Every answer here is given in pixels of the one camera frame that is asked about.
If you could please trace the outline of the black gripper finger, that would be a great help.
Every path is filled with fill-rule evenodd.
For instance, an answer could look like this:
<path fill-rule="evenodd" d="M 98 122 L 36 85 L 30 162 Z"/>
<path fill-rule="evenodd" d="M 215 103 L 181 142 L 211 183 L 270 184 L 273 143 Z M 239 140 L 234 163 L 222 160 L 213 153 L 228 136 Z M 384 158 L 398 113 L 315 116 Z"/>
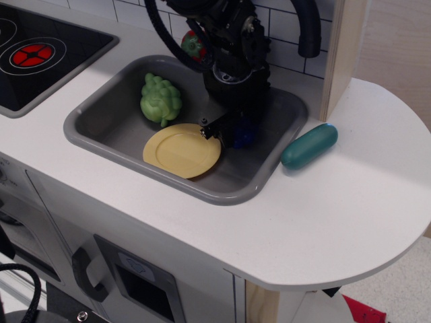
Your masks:
<path fill-rule="evenodd" d="M 238 123 L 238 119 L 229 118 L 223 120 L 219 124 L 218 139 L 221 141 L 224 148 L 240 148 L 238 138 L 236 136 L 238 130 Z"/>

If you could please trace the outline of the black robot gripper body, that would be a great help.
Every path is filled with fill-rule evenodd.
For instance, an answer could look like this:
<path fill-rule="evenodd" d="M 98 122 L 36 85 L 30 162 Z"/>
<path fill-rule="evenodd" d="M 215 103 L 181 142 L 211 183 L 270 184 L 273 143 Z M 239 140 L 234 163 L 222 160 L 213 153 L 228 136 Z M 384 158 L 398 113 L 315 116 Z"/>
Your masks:
<path fill-rule="evenodd" d="M 269 91 L 270 70 L 267 65 L 251 74 L 241 82 L 227 82 L 210 71 L 203 74 L 205 89 L 210 99 L 225 111 L 211 122 L 201 125 L 201 135 L 205 139 L 218 139 L 219 124 L 226 119 L 242 117 L 251 119 L 258 127 L 263 110 L 259 105 Z"/>

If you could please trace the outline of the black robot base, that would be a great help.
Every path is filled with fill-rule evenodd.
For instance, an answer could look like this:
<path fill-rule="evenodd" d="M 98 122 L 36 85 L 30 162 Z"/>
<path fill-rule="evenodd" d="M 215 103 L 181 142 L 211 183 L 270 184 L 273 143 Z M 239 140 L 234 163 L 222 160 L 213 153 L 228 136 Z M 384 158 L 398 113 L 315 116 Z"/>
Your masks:
<path fill-rule="evenodd" d="M 23 322 L 34 296 L 32 285 L 13 287 L 1 283 L 2 322 Z M 50 283 L 40 295 L 38 309 L 32 314 L 33 322 L 106 322 L 89 307 L 76 301 Z"/>

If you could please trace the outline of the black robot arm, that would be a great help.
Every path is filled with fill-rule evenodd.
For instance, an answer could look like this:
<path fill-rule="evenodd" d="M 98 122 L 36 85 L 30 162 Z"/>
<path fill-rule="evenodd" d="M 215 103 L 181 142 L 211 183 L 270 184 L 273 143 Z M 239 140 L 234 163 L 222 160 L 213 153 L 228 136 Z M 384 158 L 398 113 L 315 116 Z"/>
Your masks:
<path fill-rule="evenodd" d="M 259 107 L 270 88 L 266 61 L 270 40 L 265 36 L 251 1 L 167 1 L 185 17 L 206 53 L 189 54 L 166 29 L 155 1 L 145 7 L 155 31 L 171 53 L 188 68 L 202 73 L 209 97 L 226 112 L 208 124 L 201 135 L 219 139 L 225 148 L 240 149 L 253 143 L 259 128 Z"/>

